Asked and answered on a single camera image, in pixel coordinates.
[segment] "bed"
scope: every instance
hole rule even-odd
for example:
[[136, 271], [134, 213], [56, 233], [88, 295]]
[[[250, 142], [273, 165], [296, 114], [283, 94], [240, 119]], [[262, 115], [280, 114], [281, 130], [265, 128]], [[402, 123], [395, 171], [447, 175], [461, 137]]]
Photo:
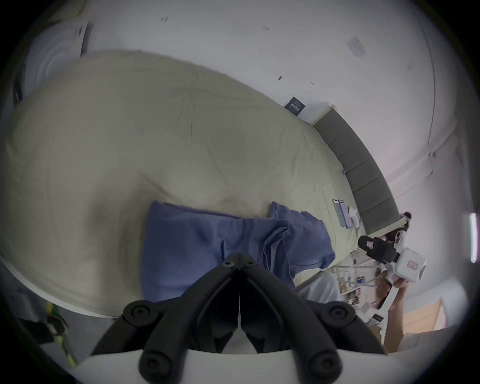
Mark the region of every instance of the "bed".
[[[151, 202], [262, 217], [276, 201], [325, 223], [336, 264], [360, 235], [400, 219], [355, 137], [334, 109], [311, 126], [191, 63], [141, 52], [82, 57], [13, 114], [0, 163], [2, 260], [47, 300], [118, 316], [142, 298]], [[340, 226], [332, 199], [359, 209], [358, 229]]]

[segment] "phone screen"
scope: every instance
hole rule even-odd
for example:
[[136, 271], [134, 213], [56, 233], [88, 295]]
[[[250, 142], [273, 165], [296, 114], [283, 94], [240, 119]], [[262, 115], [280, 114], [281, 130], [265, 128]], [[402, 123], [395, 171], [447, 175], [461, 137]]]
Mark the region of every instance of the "phone screen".
[[335, 206], [336, 215], [338, 216], [338, 221], [340, 221], [340, 225], [342, 227], [346, 227], [347, 223], [345, 222], [345, 218], [343, 216], [342, 208], [340, 207], [340, 203], [338, 200], [333, 199], [333, 205]]
[[345, 205], [345, 202], [343, 200], [338, 200], [338, 203], [340, 204], [340, 208], [342, 209], [343, 217], [345, 219], [346, 227], [350, 228], [352, 224], [352, 219], [350, 218], [350, 215], [348, 214], [348, 209], [347, 206]]

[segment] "light fixture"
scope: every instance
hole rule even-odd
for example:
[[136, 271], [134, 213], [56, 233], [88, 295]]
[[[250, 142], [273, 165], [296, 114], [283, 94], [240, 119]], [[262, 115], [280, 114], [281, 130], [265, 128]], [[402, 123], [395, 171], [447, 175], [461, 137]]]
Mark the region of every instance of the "light fixture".
[[471, 261], [475, 263], [477, 261], [477, 252], [478, 252], [478, 227], [477, 227], [477, 214], [470, 214], [470, 237], [471, 237], [471, 246], [472, 254]]

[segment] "black object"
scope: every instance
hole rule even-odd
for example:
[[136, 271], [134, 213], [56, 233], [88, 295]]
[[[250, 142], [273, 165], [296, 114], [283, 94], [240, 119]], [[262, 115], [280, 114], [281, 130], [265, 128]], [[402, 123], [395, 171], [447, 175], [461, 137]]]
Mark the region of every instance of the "black object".
[[400, 254], [397, 253], [393, 247], [393, 243], [374, 237], [360, 236], [357, 245], [364, 251], [367, 251], [367, 256], [379, 261], [383, 264], [398, 260]]
[[19, 319], [29, 334], [38, 344], [53, 343], [55, 340], [46, 324], [31, 320]]
[[139, 371], [149, 383], [176, 383], [187, 348], [221, 353], [238, 327], [258, 353], [293, 349], [303, 382], [332, 383], [336, 348], [384, 354], [349, 305], [299, 298], [246, 254], [230, 255], [181, 297], [125, 307], [92, 355], [144, 350]]
[[292, 97], [292, 99], [285, 105], [285, 108], [288, 109], [291, 113], [295, 116], [301, 112], [302, 109], [305, 108], [305, 104], [301, 103], [296, 97]]

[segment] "hand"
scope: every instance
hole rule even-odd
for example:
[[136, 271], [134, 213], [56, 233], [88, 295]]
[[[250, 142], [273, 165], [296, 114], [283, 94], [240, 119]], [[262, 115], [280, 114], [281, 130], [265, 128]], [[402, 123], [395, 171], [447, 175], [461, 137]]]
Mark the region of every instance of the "hand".
[[[388, 292], [390, 292], [390, 283], [385, 278], [387, 275], [387, 271], [383, 271], [382, 277], [377, 279], [377, 300], [381, 302], [386, 296]], [[402, 279], [398, 278], [395, 280], [394, 286], [398, 288], [398, 292], [393, 300], [392, 305], [388, 309], [389, 311], [393, 311], [395, 308], [398, 308], [399, 305], [403, 305], [403, 301], [405, 300], [405, 295], [407, 294], [407, 287], [408, 283]]]

